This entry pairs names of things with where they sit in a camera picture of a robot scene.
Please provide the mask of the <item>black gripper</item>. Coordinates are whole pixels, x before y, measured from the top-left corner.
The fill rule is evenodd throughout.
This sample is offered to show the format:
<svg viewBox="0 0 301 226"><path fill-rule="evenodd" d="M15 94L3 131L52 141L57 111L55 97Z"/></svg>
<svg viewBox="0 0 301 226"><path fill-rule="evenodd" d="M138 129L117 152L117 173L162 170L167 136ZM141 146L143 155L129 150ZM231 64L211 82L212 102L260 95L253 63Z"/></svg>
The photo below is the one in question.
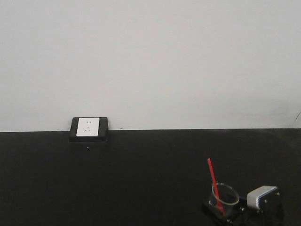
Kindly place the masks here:
<svg viewBox="0 0 301 226"><path fill-rule="evenodd" d="M237 217L228 218L209 204L202 203L203 213L211 219L214 224L225 224L226 226L283 226L284 208L282 204L271 207L269 210L252 210L247 208L247 198L240 197L237 204L233 206L232 215Z"/></svg>

